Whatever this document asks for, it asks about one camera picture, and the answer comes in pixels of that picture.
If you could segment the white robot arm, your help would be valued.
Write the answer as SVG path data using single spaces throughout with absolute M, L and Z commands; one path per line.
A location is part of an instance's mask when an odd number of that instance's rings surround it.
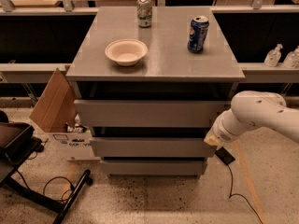
M 288 108 L 285 99 L 277 93 L 239 92 L 233 97 L 231 107 L 215 119 L 204 142 L 223 146 L 261 127 L 299 142 L 299 110 Z

